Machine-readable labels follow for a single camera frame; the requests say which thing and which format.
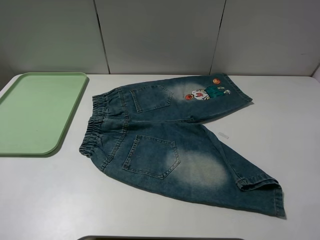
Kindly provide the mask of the children's blue denim shorts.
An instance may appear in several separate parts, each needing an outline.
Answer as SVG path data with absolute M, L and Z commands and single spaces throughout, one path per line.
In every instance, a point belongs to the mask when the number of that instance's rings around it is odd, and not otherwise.
M 79 152 L 143 191 L 284 218 L 279 182 L 204 126 L 251 102 L 224 73 L 123 85 L 92 98 Z

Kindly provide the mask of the light green plastic tray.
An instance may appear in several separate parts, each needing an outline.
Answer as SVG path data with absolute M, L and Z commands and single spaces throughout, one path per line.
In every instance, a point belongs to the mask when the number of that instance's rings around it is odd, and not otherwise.
M 54 151 L 87 82 L 82 72 L 20 75 L 0 98 L 0 154 L 47 155 Z

